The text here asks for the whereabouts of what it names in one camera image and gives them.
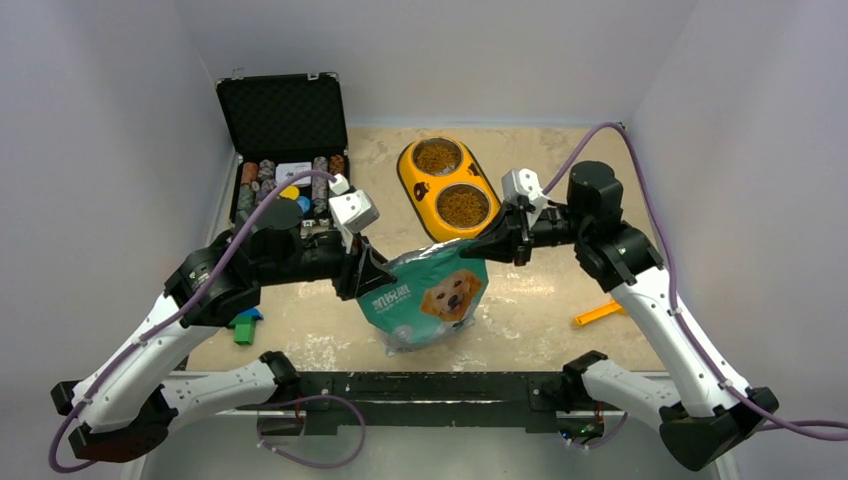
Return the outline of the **green dog food bag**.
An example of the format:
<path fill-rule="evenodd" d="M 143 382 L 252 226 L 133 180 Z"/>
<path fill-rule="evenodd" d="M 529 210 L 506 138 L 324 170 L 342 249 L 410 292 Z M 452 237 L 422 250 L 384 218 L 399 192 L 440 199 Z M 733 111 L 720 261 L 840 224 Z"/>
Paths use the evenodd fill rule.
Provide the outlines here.
<path fill-rule="evenodd" d="M 387 264 L 394 283 L 357 299 L 387 355 L 421 350 L 474 324 L 489 278 L 483 259 L 462 256 L 471 243 L 455 239 L 407 252 Z"/>

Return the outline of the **yellow plastic scoop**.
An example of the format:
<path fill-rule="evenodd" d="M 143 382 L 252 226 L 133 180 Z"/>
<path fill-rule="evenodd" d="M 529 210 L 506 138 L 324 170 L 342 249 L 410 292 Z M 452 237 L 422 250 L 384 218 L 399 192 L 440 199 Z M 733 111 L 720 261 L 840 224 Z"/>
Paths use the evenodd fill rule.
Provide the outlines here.
<path fill-rule="evenodd" d="M 590 323 L 609 317 L 611 315 L 625 315 L 626 310 L 618 302 L 611 300 L 604 305 L 578 314 L 573 319 L 576 327 L 584 327 Z"/>

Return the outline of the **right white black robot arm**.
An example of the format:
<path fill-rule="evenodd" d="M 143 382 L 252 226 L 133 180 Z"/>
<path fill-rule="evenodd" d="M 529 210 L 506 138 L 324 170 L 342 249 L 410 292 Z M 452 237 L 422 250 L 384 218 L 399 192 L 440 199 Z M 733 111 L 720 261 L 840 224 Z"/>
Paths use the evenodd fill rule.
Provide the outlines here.
<path fill-rule="evenodd" d="M 613 405 L 655 430 L 691 471 L 750 438 L 777 410 L 773 392 L 751 386 L 729 365 L 673 292 L 666 262 L 624 220 L 624 189 L 610 166 L 576 164 L 564 203 L 552 201 L 529 169 L 509 171 L 502 188 L 500 212 L 463 256 L 523 266 L 536 248 L 572 245 L 582 270 L 624 308 L 672 380 L 664 387 L 591 351 L 540 388 L 546 403 L 564 411 Z"/>

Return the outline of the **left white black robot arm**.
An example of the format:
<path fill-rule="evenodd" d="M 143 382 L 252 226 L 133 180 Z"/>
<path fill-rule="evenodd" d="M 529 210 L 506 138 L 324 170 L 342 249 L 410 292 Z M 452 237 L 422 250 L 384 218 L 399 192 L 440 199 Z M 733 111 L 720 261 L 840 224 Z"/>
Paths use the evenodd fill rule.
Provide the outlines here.
<path fill-rule="evenodd" d="M 259 304 L 264 287 L 330 280 L 343 300 L 394 277 L 365 238 L 379 216 L 362 191 L 330 202 L 329 230 L 303 235 L 303 212 L 292 200 L 267 199 L 236 228 L 190 254 L 166 281 L 152 310 L 124 344 L 89 377 L 52 388 L 67 440 L 82 466 L 125 463 L 157 448 L 169 434 L 243 406 L 292 405 L 300 375 L 279 351 L 234 370 L 195 380 L 170 373 L 196 347 Z"/>

